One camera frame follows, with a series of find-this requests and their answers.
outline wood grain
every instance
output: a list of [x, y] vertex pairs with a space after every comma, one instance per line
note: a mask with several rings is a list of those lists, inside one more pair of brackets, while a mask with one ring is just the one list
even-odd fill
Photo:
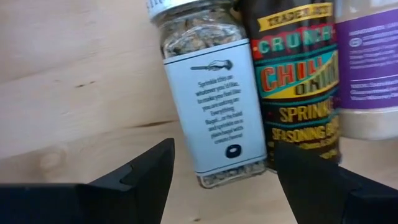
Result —
[[[199, 188], [143, 0], [0, 1], [0, 182], [90, 182], [176, 139], [163, 223], [295, 223], [277, 176]], [[398, 188], [398, 142], [342, 139]]]

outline white bottle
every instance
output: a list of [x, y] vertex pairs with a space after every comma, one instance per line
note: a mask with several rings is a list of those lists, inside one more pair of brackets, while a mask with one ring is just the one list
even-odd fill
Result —
[[341, 132], [398, 137], [398, 0], [336, 0]]

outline black plastic object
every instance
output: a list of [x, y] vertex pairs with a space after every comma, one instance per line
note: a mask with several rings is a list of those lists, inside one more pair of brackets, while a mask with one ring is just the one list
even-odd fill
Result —
[[275, 167], [298, 224], [398, 223], [398, 190], [282, 142]]
[[90, 184], [0, 185], [0, 223], [159, 224], [173, 168], [166, 139]]

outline seasoning blend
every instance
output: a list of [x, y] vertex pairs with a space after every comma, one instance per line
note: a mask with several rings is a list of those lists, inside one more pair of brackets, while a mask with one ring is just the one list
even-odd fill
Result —
[[398, 0], [337, 0], [341, 131], [398, 137]]
[[200, 185], [261, 174], [266, 147], [249, 41], [229, 0], [147, 0]]
[[340, 161], [333, 1], [241, 0], [274, 168], [274, 143]]

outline jar lid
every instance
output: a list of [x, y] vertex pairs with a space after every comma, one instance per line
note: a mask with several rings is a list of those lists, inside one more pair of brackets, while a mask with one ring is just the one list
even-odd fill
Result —
[[201, 0], [146, 0], [149, 19], [153, 20], [157, 15], [177, 6]]

